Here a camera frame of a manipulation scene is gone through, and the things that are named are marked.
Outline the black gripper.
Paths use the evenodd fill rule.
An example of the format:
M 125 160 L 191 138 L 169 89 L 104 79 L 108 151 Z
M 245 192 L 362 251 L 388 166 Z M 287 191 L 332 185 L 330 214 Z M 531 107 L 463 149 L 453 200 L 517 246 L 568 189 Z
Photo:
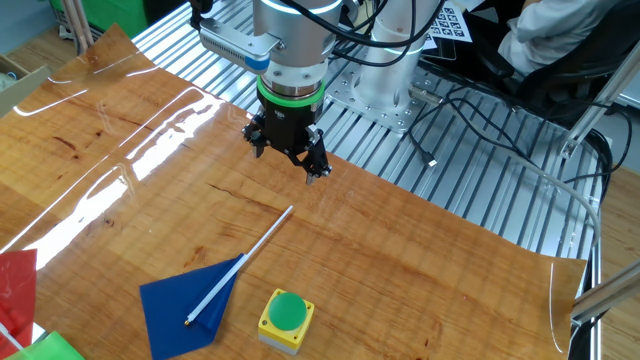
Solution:
M 255 158 L 259 158 L 267 146 L 287 156 L 295 166 L 306 171 L 306 184 L 328 177 L 332 171 L 323 140 L 323 131 L 315 124 L 322 113 L 324 98 L 316 102 L 293 100 L 294 107 L 277 103 L 263 95 L 258 96 L 263 108 L 242 129 L 244 139 L 251 145 Z

